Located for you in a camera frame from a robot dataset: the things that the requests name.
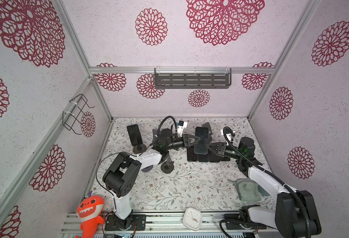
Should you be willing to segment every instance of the white floral mat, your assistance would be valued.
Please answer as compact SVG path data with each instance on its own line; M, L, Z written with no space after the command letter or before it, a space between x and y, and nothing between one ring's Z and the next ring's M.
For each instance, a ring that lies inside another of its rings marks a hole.
M194 135L197 126L210 122L213 132L213 141L224 141L220 129L229 126L236 131L235 145L243 136L250 137L255 142L255 157L267 168L262 150L254 136L253 130L245 118L176 118L177 121L188 121L184 134ZM138 124L145 145L152 142L152 129L157 128L162 118L117 118L114 121L110 138L108 140L102 158L110 153L126 151L132 153L127 126ZM168 119L162 129L170 128L173 124ZM242 206L259 204L262 207L274 208L274 200L271 197L261 197L261 201L250 203L239 200L233 184L228 180L246 178L237 168L235 160L220 163L188 162L186 149L179 151L170 150L171 159L174 161L174 170L165 174L160 169L160 164L153 167L147 173L142 171L136 179L131 190L131 204L134 210L185 210L194 207L199 210L238 210ZM107 158L100 165L97 178L104 186L102 177L109 168L116 155ZM97 193L105 198L107 209L114 207L110 193L101 188L95 181L92 194Z

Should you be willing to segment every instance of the wire rack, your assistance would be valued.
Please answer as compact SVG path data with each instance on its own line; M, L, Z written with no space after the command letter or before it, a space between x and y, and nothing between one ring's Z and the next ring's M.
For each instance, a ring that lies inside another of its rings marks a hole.
M80 104L80 102L81 101L83 101L84 102L84 104L80 107L80 106L78 106L78 104ZM86 96L85 95L83 95L83 94L78 94L77 96L75 96L74 98L72 98L69 102L71 102L71 103L74 103L76 106L71 110L71 112L68 112L68 111L63 111L62 112L62 125L66 128L66 129L68 129L69 131L73 131L75 134L77 134L77 135L82 135L82 133L77 133L77 132L75 132L74 131L74 128L73 128L73 126L74 126L74 123L77 121L79 124L81 124L81 122L78 120L78 117L79 117L79 115L81 115L81 113L82 114L85 114L84 112L83 112L83 108L85 107L85 106L87 106L88 108L94 108L95 106L93 106L93 107L90 107L88 104L87 104L87 98L86 98ZM78 108L79 109L79 112L78 112L78 114L75 116L74 114L73 114L73 111L74 111L74 109L75 108ZM70 120L70 118L74 118L74 121L73 121L73 123L70 125L70 123L68 124L67 123L67 121L69 121Z

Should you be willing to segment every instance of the phone screen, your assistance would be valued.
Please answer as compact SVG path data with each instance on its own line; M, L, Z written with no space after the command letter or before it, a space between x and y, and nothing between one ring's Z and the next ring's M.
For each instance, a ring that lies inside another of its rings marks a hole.
M208 153L206 144L209 142L209 129L207 127L196 127L196 136L201 139L194 145L194 153L206 155Z
M138 124L127 126L127 131L131 145L135 146L143 144Z

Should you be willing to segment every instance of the clock face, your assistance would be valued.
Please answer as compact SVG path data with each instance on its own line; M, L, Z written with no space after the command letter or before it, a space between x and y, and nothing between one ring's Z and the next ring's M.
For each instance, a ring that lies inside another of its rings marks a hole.
M194 229L200 226L202 221L202 215L200 212L189 209L184 214L184 223Z

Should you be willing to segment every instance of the plush toy face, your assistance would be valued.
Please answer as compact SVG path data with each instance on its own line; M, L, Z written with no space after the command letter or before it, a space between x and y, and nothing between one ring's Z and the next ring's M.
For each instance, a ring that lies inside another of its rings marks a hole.
M99 196L91 196L83 200L77 208L77 216L81 222L88 221L94 217L99 216L105 202Z

